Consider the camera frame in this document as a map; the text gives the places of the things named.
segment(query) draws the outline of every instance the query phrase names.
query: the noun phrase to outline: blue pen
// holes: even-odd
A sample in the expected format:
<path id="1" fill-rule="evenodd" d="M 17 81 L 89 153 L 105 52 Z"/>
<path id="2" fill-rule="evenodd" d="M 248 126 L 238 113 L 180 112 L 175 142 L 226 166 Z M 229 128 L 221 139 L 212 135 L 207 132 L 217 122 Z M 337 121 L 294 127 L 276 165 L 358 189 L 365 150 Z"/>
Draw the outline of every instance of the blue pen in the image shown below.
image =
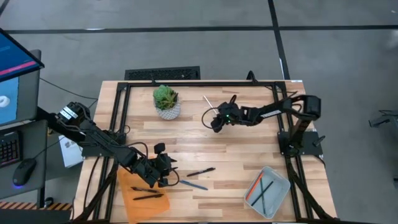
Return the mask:
<path id="1" fill-rule="evenodd" d="M 196 187 L 196 188 L 199 188 L 199 189 L 202 189 L 202 190 L 208 190 L 206 187 L 202 187 L 202 186 L 199 186 L 199 185 L 196 185 L 196 184 L 193 184 L 193 183 L 189 183 L 189 182 L 186 181 L 186 180 L 180 180 L 180 183 L 181 183 L 181 184 L 189 185 L 189 186 L 191 186 L 191 187 Z"/>

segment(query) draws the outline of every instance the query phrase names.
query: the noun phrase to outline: white pot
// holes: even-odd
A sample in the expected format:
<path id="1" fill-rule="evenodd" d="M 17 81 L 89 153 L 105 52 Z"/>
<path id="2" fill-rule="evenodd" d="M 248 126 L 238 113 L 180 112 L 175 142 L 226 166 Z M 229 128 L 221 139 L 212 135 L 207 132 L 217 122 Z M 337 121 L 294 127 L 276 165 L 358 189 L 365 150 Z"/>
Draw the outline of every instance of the white pot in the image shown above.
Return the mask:
<path id="1" fill-rule="evenodd" d="M 178 117 L 180 115 L 180 112 L 181 112 L 180 97 L 178 97 L 178 96 L 177 96 L 176 104 L 171 109 L 161 110 L 161 109 L 157 108 L 156 103 L 155 103 L 155 98 L 154 98 L 154 106 L 155 106 L 156 112 L 159 114 L 159 116 L 161 118 L 167 119 L 167 120 L 175 119 L 176 117 Z"/>

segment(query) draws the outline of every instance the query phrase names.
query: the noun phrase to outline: black mouse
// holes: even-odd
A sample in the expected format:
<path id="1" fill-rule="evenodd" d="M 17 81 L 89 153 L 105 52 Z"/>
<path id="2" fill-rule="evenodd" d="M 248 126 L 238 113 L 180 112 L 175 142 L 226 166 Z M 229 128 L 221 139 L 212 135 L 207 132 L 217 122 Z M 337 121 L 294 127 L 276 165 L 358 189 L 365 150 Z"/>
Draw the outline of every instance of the black mouse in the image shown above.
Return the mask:
<path id="1" fill-rule="evenodd" d="M 15 186 L 22 186 L 26 184 L 29 180 L 30 175 L 32 174 L 33 170 L 36 166 L 35 159 L 24 159 L 17 169 L 14 171 L 14 176 L 12 177 L 12 183 Z"/>

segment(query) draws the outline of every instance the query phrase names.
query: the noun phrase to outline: metal bracket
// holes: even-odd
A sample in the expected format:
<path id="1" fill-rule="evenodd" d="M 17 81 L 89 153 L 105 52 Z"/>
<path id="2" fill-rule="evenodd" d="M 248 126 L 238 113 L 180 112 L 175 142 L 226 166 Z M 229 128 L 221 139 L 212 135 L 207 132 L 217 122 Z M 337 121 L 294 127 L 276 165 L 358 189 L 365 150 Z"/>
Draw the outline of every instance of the metal bracket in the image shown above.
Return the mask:
<path id="1" fill-rule="evenodd" d="M 318 132 L 306 131 L 303 134 L 303 148 L 298 152 L 300 155 L 314 155 L 319 156 L 323 154 L 322 147 L 320 144 L 314 145 L 312 143 L 319 140 Z M 282 155 L 291 154 L 291 148 L 289 146 L 289 133 L 287 131 L 278 133 L 279 149 Z"/>

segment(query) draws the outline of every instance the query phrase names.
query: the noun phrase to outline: white paper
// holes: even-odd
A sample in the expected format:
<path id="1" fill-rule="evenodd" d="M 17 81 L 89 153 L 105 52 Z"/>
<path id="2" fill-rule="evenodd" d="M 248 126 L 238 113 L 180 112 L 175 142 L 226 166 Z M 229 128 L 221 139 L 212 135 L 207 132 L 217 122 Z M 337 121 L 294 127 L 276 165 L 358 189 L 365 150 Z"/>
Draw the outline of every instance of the white paper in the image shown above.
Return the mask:
<path id="1" fill-rule="evenodd" d="M 63 165 L 65 165 L 66 168 L 83 162 L 81 147 L 78 146 L 78 144 L 62 135 L 58 138 L 61 144 Z"/>

